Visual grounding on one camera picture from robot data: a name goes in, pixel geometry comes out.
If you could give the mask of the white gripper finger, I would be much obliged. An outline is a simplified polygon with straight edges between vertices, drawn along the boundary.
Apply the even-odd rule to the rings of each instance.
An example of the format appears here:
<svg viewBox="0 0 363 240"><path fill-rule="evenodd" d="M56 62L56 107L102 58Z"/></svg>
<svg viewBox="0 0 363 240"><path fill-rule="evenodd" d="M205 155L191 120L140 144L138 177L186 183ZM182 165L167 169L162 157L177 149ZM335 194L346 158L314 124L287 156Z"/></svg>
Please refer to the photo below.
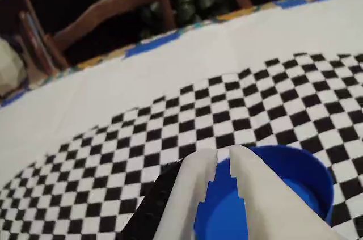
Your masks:
<svg viewBox="0 0 363 240"><path fill-rule="evenodd" d="M234 145L229 150L249 239L343 239L249 148Z"/></svg>

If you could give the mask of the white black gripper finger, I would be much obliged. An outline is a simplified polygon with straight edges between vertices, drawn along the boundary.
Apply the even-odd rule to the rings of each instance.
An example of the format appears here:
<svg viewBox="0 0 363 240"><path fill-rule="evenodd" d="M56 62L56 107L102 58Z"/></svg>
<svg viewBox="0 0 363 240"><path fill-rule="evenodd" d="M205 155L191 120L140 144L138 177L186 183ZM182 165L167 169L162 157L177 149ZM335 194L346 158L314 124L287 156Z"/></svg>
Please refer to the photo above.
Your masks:
<svg viewBox="0 0 363 240"><path fill-rule="evenodd" d="M196 239L194 222L217 167L215 149L198 150L168 166L120 233L121 239Z"/></svg>

